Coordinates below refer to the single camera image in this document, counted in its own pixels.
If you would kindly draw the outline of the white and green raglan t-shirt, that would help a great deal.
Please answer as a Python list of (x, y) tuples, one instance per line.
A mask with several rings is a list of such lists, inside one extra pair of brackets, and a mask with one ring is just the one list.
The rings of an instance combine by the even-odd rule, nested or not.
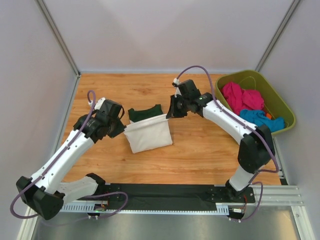
[(124, 135), (132, 153), (136, 154), (173, 144), (168, 119), (160, 104), (144, 110), (130, 108), (128, 116), (130, 124), (126, 126)]

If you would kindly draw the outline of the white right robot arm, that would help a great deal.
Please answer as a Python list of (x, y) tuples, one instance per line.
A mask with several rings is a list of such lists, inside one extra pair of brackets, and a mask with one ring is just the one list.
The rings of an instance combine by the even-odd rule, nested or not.
[(170, 97), (166, 118), (184, 118), (188, 112), (198, 114), (218, 125), (239, 145), (238, 168), (226, 182), (225, 196), (231, 202), (242, 198), (246, 189), (263, 167), (275, 158), (270, 129), (250, 123), (225, 108), (211, 93), (201, 94), (193, 80), (173, 80), (175, 94)]

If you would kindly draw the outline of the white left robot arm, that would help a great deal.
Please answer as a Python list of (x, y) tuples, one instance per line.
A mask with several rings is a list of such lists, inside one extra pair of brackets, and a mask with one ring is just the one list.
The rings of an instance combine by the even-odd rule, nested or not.
[(91, 101), (88, 114), (78, 119), (68, 138), (57, 152), (31, 177), (21, 176), (16, 187), (21, 199), (44, 220), (55, 217), (64, 205), (86, 198), (99, 201), (112, 195), (106, 182), (94, 173), (73, 182), (63, 182), (78, 159), (97, 141), (114, 138), (124, 132), (121, 119), (125, 113), (121, 104), (101, 98)]

